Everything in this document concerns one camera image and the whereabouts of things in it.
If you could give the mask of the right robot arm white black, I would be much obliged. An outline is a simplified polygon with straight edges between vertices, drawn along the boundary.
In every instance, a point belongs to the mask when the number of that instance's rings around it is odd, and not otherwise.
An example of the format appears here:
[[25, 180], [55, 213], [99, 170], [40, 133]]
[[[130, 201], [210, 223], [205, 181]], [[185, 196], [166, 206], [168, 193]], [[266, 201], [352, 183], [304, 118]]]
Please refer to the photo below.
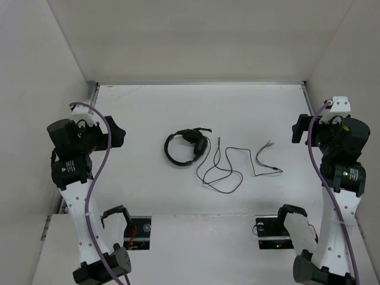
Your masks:
[[300, 115], [292, 127], [292, 142], [304, 132], [306, 144], [323, 154], [318, 176], [322, 180], [323, 211], [319, 237], [311, 232], [306, 210], [284, 204], [275, 219], [276, 229], [289, 234], [296, 258], [293, 278], [299, 284], [359, 284], [357, 264], [349, 234], [365, 191], [366, 170], [359, 163], [370, 136], [369, 127], [350, 115]]

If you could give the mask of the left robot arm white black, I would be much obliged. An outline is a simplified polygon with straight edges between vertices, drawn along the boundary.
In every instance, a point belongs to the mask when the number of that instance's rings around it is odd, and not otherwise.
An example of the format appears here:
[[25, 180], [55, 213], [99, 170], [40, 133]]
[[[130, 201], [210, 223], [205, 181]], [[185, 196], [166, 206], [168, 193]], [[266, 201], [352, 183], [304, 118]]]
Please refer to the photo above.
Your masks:
[[105, 120], [110, 125], [106, 134], [90, 116], [61, 119], [47, 127], [54, 144], [52, 180], [68, 206], [77, 233], [79, 267], [72, 274], [76, 284], [106, 284], [131, 272], [124, 247], [124, 235], [133, 227], [128, 210], [119, 205], [99, 213], [94, 198], [89, 197], [98, 178], [92, 173], [91, 153], [109, 152], [111, 134], [116, 136], [116, 146], [121, 147], [126, 134], [111, 116]]

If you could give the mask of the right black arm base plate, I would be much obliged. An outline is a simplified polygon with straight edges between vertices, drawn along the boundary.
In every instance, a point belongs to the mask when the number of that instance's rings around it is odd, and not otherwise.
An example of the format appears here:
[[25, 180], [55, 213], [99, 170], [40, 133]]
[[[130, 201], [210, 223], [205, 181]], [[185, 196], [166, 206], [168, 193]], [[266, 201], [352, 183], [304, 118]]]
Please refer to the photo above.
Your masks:
[[277, 221], [277, 215], [255, 216], [255, 225], [252, 232], [258, 238], [260, 250], [294, 248], [288, 231]]

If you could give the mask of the black headphones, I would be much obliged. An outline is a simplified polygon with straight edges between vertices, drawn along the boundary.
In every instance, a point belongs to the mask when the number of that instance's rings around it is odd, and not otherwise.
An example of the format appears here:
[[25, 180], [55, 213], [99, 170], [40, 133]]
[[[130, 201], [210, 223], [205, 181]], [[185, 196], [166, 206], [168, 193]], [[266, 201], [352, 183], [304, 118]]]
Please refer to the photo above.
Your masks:
[[[204, 132], [212, 133], [209, 128], [188, 128], [179, 130], [170, 134], [164, 143], [164, 153], [167, 159], [177, 167], [189, 167], [197, 162], [205, 153], [209, 146], [209, 139]], [[192, 147], [192, 159], [188, 161], [177, 161], [169, 153], [169, 144], [174, 141], [181, 146], [186, 146], [188, 149]]]

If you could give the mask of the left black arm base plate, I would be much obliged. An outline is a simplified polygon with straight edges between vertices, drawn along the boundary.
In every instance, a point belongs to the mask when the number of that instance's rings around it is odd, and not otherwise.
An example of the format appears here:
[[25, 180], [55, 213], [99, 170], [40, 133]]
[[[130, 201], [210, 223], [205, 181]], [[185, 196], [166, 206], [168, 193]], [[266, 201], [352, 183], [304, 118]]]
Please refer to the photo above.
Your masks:
[[124, 231], [124, 247], [129, 251], [150, 249], [151, 216], [132, 216]]

